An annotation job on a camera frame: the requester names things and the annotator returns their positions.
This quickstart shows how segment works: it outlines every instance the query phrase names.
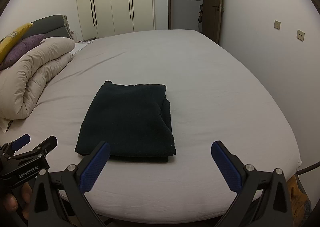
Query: yellow pillow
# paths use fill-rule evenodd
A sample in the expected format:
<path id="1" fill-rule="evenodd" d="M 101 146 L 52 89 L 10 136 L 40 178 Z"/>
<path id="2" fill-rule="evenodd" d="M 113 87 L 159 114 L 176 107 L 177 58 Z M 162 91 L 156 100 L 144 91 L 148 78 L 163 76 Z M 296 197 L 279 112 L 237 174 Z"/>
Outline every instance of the yellow pillow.
<path id="1" fill-rule="evenodd" d="M 15 44 L 22 38 L 22 36 L 32 27 L 33 23 L 26 23 L 20 26 L 7 37 L 5 37 L 0 43 L 0 64 L 9 53 L 9 51 L 14 47 Z"/>

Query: electrical socket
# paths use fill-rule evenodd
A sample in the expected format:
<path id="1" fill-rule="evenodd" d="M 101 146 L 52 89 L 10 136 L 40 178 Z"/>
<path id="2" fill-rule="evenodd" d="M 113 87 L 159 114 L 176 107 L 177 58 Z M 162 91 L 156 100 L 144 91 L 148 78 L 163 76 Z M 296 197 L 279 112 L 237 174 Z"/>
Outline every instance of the electrical socket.
<path id="1" fill-rule="evenodd" d="M 275 21 L 275 28 L 280 30 L 281 22 Z"/>
<path id="2" fill-rule="evenodd" d="M 298 30 L 297 32 L 297 38 L 304 41 L 304 32 L 301 30 Z"/>

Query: blue gripper pad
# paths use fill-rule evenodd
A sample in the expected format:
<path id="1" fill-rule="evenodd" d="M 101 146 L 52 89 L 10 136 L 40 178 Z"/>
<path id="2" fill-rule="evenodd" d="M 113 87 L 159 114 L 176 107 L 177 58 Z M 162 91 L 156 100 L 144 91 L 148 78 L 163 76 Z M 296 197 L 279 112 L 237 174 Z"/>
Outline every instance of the blue gripper pad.
<path id="1" fill-rule="evenodd" d="M 25 134 L 21 136 L 19 139 L 16 139 L 14 142 L 12 142 L 11 148 L 13 151 L 18 151 L 23 146 L 27 145 L 29 142 L 30 142 L 30 136 Z"/>
<path id="2" fill-rule="evenodd" d="M 92 189 L 109 157 L 110 145 L 105 142 L 80 175 L 79 189 L 82 194 Z"/>
<path id="3" fill-rule="evenodd" d="M 231 158 L 223 151 L 222 147 L 226 147 L 221 141 L 215 141 L 211 146 L 211 155 L 215 163 L 217 164 L 220 172 L 222 173 L 225 181 L 227 182 L 231 191 L 239 193 L 242 190 L 242 179 L 241 175 L 236 167 L 231 162 Z"/>

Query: white bed sheet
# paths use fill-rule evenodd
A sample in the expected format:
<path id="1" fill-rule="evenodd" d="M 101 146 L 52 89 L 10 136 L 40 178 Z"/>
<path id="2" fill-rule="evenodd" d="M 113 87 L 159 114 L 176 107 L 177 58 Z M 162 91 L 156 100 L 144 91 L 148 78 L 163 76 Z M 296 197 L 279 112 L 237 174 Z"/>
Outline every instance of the white bed sheet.
<path id="1" fill-rule="evenodd" d="M 300 163 L 292 130 L 270 94 L 227 51 L 191 30 L 161 30 L 94 40 L 45 87 L 31 115 L 14 121 L 1 144 L 28 133 L 32 149 L 50 135 L 50 171 L 77 164 L 81 123 L 104 81 L 165 84 L 177 155 L 166 164 L 108 161 L 86 193 L 100 214 L 142 223 L 182 223 L 223 214 L 235 198 L 210 147 L 222 140 L 244 164 L 283 169 Z"/>

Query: human hand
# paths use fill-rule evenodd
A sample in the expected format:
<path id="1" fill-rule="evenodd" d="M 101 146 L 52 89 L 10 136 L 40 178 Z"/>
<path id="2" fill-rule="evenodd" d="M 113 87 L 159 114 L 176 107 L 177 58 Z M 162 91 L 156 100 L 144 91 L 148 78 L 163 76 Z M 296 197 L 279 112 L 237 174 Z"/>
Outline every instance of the human hand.
<path id="1" fill-rule="evenodd" d="M 24 218 L 28 219 L 29 218 L 29 204 L 31 202 L 32 189 L 27 182 L 24 183 L 21 188 L 21 195 L 22 195 L 23 200 L 26 202 L 26 206 L 23 208 L 22 214 L 23 214 Z M 3 204 L 9 213 L 17 210 L 17 208 L 18 208 L 18 202 L 12 194 L 7 194 L 3 198 Z"/>

